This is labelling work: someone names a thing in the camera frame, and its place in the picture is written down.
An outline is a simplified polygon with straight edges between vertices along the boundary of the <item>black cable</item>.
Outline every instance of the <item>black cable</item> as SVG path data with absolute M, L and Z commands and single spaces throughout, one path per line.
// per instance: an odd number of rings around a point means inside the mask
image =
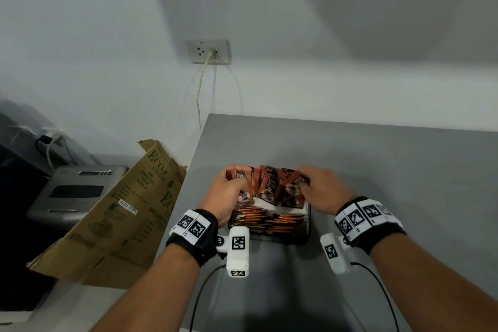
M 38 146 L 38 142 L 41 142 L 41 143 L 43 143 L 43 144 L 46 144 L 46 143 L 45 143 L 42 139 L 43 139 L 43 138 L 42 138 L 42 137 L 40 137 L 40 138 L 38 138 L 37 140 L 35 140 L 35 141 L 34 141 L 34 147 L 36 147 L 36 151 L 38 151 L 38 152 L 39 152 L 39 153 L 40 153 L 43 157 L 45 157 L 45 158 L 46 158 L 46 157 L 47 157 L 47 153 L 46 153 L 46 152 L 41 151 L 40 146 Z M 62 163 L 62 164 L 64 164 L 64 165 L 69 165 L 69 163 L 68 163 L 67 161 L 65 161 L 64 159 L 60 159 L 60 158 L 58 158 L 58 156 L 54 157 L 53 155 L 50 155 L 50 159 L 52 159 L 52 160 L 54 160 L 54 161 L 57 161 L 57 162 L 59 162 L 59 163 Z
M 395 310 L 392 308 L 391 301 L 389 300 L 389 296 L 388 296 L 387 292 L 385 291 L 384 286 L 382 286 L 382 282 L 377 278 L 377 276 L 375 275 L 374 272 L 372 272 L 368 267 L 364 266 L 363 264 L 360 264 L 358 262 L 352 262 L 350 264 L 351 265 L 358 265 L 358 266 L 361 266 L 362 268 L 367 269 L 367 271 L 369 271 L 370 274 L 373 275 L 373 277 L 377 280 L 378 284 L 381 286 L 382 291 L 384 292 L 385 298 L 388 300 L 389 308 L 391 309 L 391 312 L 392 312 L 392 317 L 395 319 L 396 331 L 399 332 L 398 320 L 396 319 Z
M 194 310 L 192 311 L 192 319 L 190 320 L 190 329 L 189 329 L 189 332 L 192 332 L 192 327 L 194 327 L 195 310 L 197 308 L 197 304 L 199 303 L 199 298 L 201 297 L 202 289 L 204 288 L 204 286 L 208 282 L 208 279 L 211 278 L 211 276 L 213 274 L 215 274 L 215 272 L 218 269 L 226 268 L 226 267 L 227 267 L 227 264 L 220 265 L 219 267 L 215 268 L 211 273 L 209 273 L 208 277 L 204 280 L 204 283 L 201 286 L 201 290 L 199 290 L 199 293 L 197 294 L 197 299 L 195 300 Z

